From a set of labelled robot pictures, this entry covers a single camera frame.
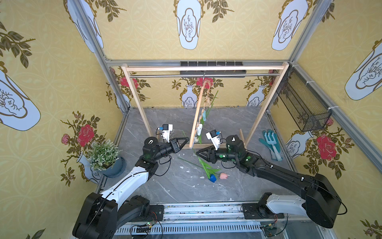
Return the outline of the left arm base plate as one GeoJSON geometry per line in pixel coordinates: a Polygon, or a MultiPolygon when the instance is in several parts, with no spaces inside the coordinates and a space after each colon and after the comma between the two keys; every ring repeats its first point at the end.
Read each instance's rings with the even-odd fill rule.
{"type": "Polygon", "coordinates": [[[147,222],[159,221],[164,218],[164,205],[138,206],[132,209],[120,209],[118,211],[118,222],[147,222]]]}

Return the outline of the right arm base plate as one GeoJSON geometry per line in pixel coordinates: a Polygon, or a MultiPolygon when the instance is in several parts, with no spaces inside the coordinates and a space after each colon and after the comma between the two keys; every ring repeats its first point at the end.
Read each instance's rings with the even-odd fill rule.
{"type": "Polygon", "coordinates": [[[266,205],[259,203],[244,203],[241,206],[241,212],[244,214],[244,218],[250,219],[284,219],[285,215],[273,213],[266,205]]]}

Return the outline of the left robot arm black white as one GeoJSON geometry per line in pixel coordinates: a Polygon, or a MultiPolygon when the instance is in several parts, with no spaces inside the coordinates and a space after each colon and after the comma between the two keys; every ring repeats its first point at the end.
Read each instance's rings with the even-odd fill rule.
{"type": "Polygon", "coordinates": [[[143,154],[132,170],[116,184],[101,193],[91,193],[85,199],[72,235],[78,239],[111,239],[117,229],[137,218],[149,215],[150,202],[132,193],[154,176],[159,160],[177,153],[189,137],[159,142],[156,137],[144,141],[143,154]]]}

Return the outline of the yellow artificial tulip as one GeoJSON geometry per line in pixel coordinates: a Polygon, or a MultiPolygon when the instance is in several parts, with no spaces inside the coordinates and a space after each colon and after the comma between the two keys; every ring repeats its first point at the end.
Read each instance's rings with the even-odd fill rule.
{"type": "Polygon", "coordinates": [[[215,96],[214,96],[214,98],[213,98],[213,100],[211,102],[207,101],[207,104],[208,104],[207,109],[205,107],[203,107],[203,109],[202,109],[202,112],[203,112],[203,110],[206,110],[207,117],[209,116],[209,113],[210,113],[211,109],[213,108],[213,104],[214,104],[214,101],[215,101],[218,93],[219,93],[219,91],[216,92],[216,94],[215,94],[215,96]]]}

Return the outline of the blue artificial tulip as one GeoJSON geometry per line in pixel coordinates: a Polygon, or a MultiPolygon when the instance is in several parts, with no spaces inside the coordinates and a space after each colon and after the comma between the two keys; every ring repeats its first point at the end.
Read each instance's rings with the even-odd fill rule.
{"type": "Polygon", "coordinates": [[[199,159],[200,164],[202,165],[202,168],[204,169],[205,173],[207,174],[209,181],[211,181],[212,183],[215,183],[217,181],[217,179],[219,178],[219,169],[212,168],[209,164],[207,164],[199,156],[198,156],[198,159],[199,159]]]}

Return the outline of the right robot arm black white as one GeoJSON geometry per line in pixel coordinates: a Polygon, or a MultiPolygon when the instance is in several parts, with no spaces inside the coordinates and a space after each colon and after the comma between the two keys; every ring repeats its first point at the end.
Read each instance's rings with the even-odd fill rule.
{"type": "Polygon", "coordinates": [[[206,147],[197,151],[197,156],[210,163],[232,161],[240,172],[266,179],[294,193],[284,196],[265,193],[257,205],[260,217],[295,214],[309,217],[324,228],[333,228],[342,201],[324,175],[309,176],[277,166],[257,152],[245,149],[237,135],[227,137],[225,148],[206,147]]]}

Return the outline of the curved wooden clip hanger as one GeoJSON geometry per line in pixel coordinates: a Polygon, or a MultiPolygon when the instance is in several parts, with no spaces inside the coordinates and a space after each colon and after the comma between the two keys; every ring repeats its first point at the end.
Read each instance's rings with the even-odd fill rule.
{"type": "Polygon", "coordinates": [[[208,89],[207,96],[205,97],[203,111],[205,110],[206,104],[209,107],[211,106],[211,102],[209,99],[209,93],[211,91],[211,86],[213,85],[213,83],[211,83],[210,81],[206,81],[206,78],[204,76],[203,81],[202,81],[202,88],[201,88],[201,91],[199,94],[198,103],[197,103],[197,107],[196,107],[196,113],[195,113],[195,117],[194,117],[192,133],[191,133],[191,137],[190,137],[189,149],[192,149],[194,146],[194,143],[195,143],[195,136],[197,135],[198,125],[200,124],[199,118],[200,118],[201,104],[202,104],[202,100],[203,100],[203,93],[204,93],[204,89],[206,88],[206,85],[209,85],[210,88],[208,89]]]}

